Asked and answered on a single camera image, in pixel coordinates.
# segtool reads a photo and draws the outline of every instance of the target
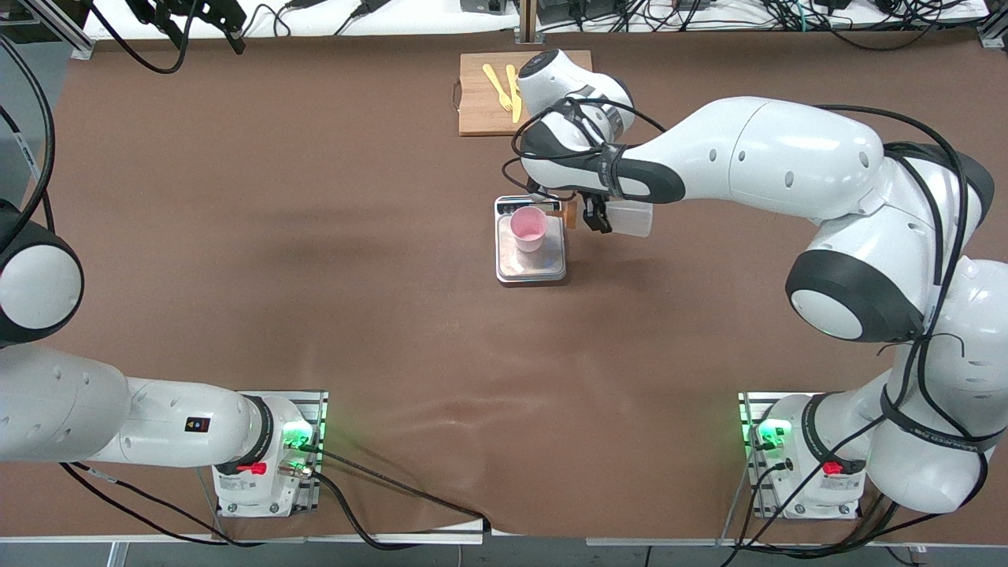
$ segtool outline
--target yellow knife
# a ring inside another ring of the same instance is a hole
[[[511,123],[517,124],[521,116],[521,95],[518,94],[518,83],[515,82],[514,66],[507,66],[507,82],[511,84]]]
[[[504,93],[504,89],[501,88],[500,81],[497,80],[497,74],[494,73],[494,68],[489,64],[483,64],[483,73],[486,74],[487,79],[493,83],[494,88],[497,89],[497,102],[504,107],[504,110],[511,110],[511,99],[507,97]]]

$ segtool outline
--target pink cup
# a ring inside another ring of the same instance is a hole
[[[511,215],[511,233],[522,252],[534,252],[546,236],[546,214],[536,207],[522,207]]]

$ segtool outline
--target wooden cutting board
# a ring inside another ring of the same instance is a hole
[[[511,112],[504,110],[497,100],[497,90],[483,73],[483,65],[490,64],[497,74],[497,80],[507,96],[511,89],[507,82],[507,66],[516,71],[528,63],[539,51],[512,51],[502,53],[463,53],[459,63],[459,82],[462,98],[459,101],[460,136],[504,136],[511,135],[523,122],[528,120],[528,110],[521,108],[518,123],[511,122]],[[577,65],[592,70],[591,51],[564,51]]]

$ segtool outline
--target brown table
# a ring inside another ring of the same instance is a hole
[[[592,49],[665,124],[735,95],[880,106],[933,126],[1003,183],[1008,65],[974,37],[938,32],[882,54],[822,33],[549,43]],[[170,78],[118,51],[74,62],[51,193],[87,290],[47,344],[131,375],[328,388],[331,447],[499,530],[717,537],[744,459],[736,393],[856,387],[892,355],[791,312],[783,282],[812,225],[730,203],[658,208],[648,239],[579,230],[569,286],[501,287],[491,204],[514,192],[498,172],[508,140],[460,138],[451,97],[461,52],[510,48],[510,33],[294,38],[253,40],[238,58],[198,41]],[[651,135],[638,125],[629,139]],[[970,255],[1008,259],[1006,203]],[[192,470],[101,468],[209,520]],[[982,497],[901,539],[1008,544],[1006,475],[995,457]],[[338,478],[372,531],[464,520]],[[3,536],[147,533],[55,465],[3,464],[0,485]],[[317,514],[229,527],[348,532],[328,497]],[[782,522],[769,539],[834,541],[849,527]]]

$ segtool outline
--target digital scale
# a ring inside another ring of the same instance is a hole
[[[522,207],[535,207],[548,215],[560,212],[560,203],[537,202],[527,196],[500,197],[494,202],[494,237],[497,243],[497,279],[502,284],[557,281],[566,276],[563,220],[546,217],[546,235],[534,252],[523,252],[514,242],[511,215]]]

